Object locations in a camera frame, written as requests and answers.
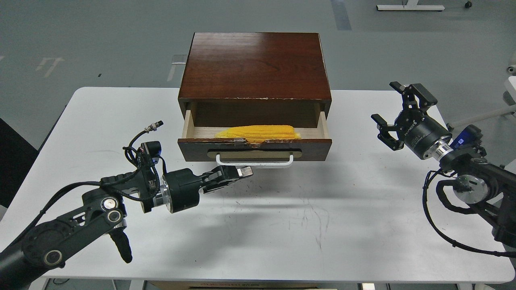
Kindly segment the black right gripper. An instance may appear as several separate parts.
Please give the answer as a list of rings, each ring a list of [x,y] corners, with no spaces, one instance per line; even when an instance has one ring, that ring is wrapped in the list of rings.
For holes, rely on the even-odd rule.
[[[379,114],[372,114],[379,133],[377,138],[391,150],[397,151],[406,145],[418,158],[431,157],[431,147],[439,140],[450,141],[452,134],[435,119],[428,116],[430,107],[437,104],[437,99],[422,84],[401,85],[391,81],[389,86],[402,96],[402,110],[389,125]],[[395,139],[390,132],[397,132]]]

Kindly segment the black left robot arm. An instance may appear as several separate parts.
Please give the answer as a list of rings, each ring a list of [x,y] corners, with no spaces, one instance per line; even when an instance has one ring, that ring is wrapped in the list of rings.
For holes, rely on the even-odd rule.
[[[210,193],[253,175],[249,166],[217,166],[196,176],[191,169],[172,172],[163,164],[162,177],[155,167],[163,160],[158,141],[134,142],[156,131],[162,121],[152,123],[124,147],[133,172],[104,177],[99,181],[76,182],[64,186],[50,198],[40,213],[1,252],[2,290],[20,290],[46,272],[63,268],[66,260],[103,235],[109,235],[124,262],[130,263],[130,243],[124,229],[127,210],[124,199],[140,202],[144,213],[165,205],[170,213],[191,209],[200,202],[201,193]],[[83,193],[82,206],[40,223],[44,214],[65,194],[80,186],[92,186]]]

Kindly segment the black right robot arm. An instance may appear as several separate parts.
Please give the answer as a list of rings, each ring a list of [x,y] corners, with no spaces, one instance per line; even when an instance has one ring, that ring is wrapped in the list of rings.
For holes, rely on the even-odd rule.
[[[372,114],[379,133],[378,139],[391,150],[408,147],[419,159],[434,158],[438,170],[431,170],[423,184],[422,205],[424,214],[435,232],[452,246],[460,249],[515,258],[515,252],[487,251],[457,242],[440,231],[428,209],[428,189],[436,176],[435,191],[442,205],[455,213],[477,214],[492,227],[496,242],[515,247],[515,174],[485,159],[482,132],[468,125],[457,138],[428,114],[437,99],[422,85],[389,83],[402,97],[402,110],[394,124],[388,124],[379,114]]]

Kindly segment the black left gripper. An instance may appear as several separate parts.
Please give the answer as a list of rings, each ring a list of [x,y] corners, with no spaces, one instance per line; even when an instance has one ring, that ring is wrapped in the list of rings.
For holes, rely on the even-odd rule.
[[[168,198],[166,207],[170,213],[191,209],[200,202],[200,190],[207,194],[252,175],[250,166],[217,166],[201,177],[189,168],[164,173],[162,179]]]

